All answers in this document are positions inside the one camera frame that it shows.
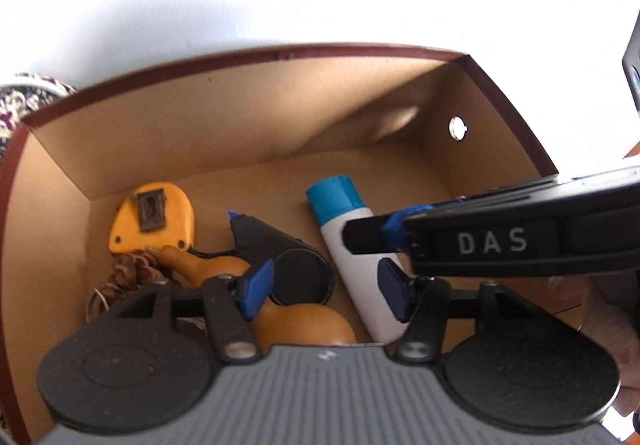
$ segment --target gray ribbed platform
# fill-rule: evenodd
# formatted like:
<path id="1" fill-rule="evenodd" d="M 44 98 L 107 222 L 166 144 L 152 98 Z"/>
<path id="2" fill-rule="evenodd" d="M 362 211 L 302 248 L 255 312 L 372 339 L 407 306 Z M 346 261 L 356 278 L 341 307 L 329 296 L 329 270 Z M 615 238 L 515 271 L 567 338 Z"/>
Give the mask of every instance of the gray ribbed platform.
<path id="1" fill-rule="evenodd" d="M 278 346 L 228 367 L 174 422 L 135 435 L 96 437 L 60 426 L 39 445 L 613 445 L 601 425 L 564 435 L 490 427 L 447 397 L 436 376 L 396 364 L 382 348 Z"/>

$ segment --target rope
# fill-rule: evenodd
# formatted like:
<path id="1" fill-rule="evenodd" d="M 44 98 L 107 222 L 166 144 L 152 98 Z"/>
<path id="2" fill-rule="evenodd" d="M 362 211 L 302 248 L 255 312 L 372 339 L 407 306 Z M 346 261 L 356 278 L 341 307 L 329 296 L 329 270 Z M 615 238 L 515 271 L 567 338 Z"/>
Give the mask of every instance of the rope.
<path id="1" fill-rule="evenodd" d="M 180 283 L 172 277 L 170 269 L 161 268 L 155 256 L 143 250 L 117 255 L 113 259 L 113 273 L 102 282 L 91 295 L 87 304 L 87 321 L 91 320 L 91 307 L 100 298 L 100 313 L 118 302 L 136 294 L 152 282 L 169 282 L 171 287 L 180 288 Z"/>

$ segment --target blue cap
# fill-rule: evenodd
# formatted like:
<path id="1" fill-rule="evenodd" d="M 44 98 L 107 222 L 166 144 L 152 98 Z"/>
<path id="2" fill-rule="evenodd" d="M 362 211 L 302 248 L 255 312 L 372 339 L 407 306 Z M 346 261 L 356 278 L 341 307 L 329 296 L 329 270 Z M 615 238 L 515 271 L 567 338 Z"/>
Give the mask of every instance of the blue cap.
<path id="1" fill-rule="evenodd" d="M 320 226 L 356 208 L 367 206 L 348 176 L 332 176 L 319 181 L 306 191 L 306 198 Z"/>

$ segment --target white bottle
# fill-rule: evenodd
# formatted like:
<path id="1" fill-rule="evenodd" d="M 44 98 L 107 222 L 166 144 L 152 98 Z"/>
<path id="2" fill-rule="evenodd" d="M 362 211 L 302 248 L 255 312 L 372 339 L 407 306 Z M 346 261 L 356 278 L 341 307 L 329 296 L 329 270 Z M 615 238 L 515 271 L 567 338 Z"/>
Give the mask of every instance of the white bottle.
<path id="1" fill-rule="evenodd" d="M 342 243 L 342 228 L 350 219 L 373 215 L 348 176 L 332 176 L 306 191 L 306 197 L 335 266 L 367 330 L 376 342 L 388 344 L 402 336 L 406 324 L 396 320 L 378 288 L 378 263 L 383 257 L 400 266 L 395 253 L 353 255 Z"/>

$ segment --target hand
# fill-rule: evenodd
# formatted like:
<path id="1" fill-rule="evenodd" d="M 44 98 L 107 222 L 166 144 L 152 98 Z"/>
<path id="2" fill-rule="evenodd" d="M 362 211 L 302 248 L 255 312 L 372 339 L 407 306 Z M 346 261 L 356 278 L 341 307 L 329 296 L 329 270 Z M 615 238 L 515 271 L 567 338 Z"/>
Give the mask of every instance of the hand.
<path id="1" fill-rule="evenodd" d="M 552 277 L 549 290 L 558 300 L 582 298 L 580 332 L 606 349 L 620 369 L 621 387 L 613 407 L 622 416 L 640 411 L 640 339 L 630 317 L 608 304 L 588 277 Z"/>

